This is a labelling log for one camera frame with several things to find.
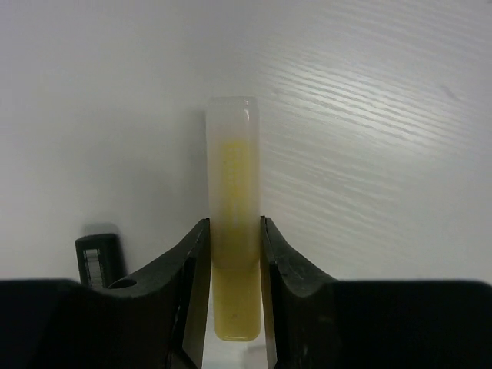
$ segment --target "plastic tube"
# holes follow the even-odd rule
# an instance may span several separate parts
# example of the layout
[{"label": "plastic tube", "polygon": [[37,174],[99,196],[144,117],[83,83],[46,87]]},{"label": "plastic tube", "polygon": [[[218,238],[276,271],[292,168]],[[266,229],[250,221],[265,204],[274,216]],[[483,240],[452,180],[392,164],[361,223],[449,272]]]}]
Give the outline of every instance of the plastic tube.
[{"label": "plastic tube", "polygon": [[209,101],[207,157],[215,333],[225,341],[250,341],[261,324],[255,98]]}]

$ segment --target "hole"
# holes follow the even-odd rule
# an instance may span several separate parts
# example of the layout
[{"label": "hole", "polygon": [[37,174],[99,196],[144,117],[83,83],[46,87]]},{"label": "hole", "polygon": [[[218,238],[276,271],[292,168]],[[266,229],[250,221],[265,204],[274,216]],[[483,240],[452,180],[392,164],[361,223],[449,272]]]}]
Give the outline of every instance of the hole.
[{"label": "hole", "polygon": [[136,284],[137,281],[133,279],[120,279],[119,281],[116,281],[111,286],[109,286],[109,288],[112,290],[117,290],[119,288],[128,288],[131,286],[135,286]]}]

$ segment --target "black holder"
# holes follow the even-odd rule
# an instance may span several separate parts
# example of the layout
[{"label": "black holder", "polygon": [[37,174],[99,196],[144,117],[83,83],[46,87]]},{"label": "black holder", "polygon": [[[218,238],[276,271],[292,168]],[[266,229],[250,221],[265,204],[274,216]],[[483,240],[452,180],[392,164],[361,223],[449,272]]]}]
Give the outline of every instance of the black holder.
[{"label": "black holder", "polygon": [[[490,368],[492,288],[472,281],[337,281],[261,219],[268,367]],[[108,289],[0,283],[0,367],[201,367],[208,220]]]}]

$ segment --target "black plastic part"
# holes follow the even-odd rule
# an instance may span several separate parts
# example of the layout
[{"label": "black plastic part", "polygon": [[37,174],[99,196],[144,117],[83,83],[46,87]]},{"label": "black plastic part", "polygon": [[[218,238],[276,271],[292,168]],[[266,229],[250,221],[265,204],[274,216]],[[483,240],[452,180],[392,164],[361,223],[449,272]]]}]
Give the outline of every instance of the black plastic part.
[{"label": "black plastic part", "polygon": [[83,285],[107,288],[125,276],[125,263],[116,234],[95,234],[75,241],[78,273]]},{"label": "black plastic part", "polygon": [[[268,367],[492,367],[492,288],[466,281],[337,281],[261,219]],[[93,290],[0,283],[0,367],[201,367],[209,223],[139,271]]]},{"label": "black plastic part", "polygon": [[336,281],[261,222],[269,368],[492,367],[492,288]]},{"label": "black plastic part", "polygon": [[1,368],[201,367],[210,286],[208,221],[109,289],[0,283]]}]

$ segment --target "translucent vial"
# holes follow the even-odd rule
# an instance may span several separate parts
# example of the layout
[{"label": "translucent vial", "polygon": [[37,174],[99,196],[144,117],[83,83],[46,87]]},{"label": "translucent vial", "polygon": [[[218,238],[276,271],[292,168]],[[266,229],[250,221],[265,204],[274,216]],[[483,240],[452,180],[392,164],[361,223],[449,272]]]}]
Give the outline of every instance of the translucent vial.
[{"label": "translucent vial", "polygon": [[215,333],[225,341],[250,341],[261,322],[255,98],[209,101],[207,156]]}]

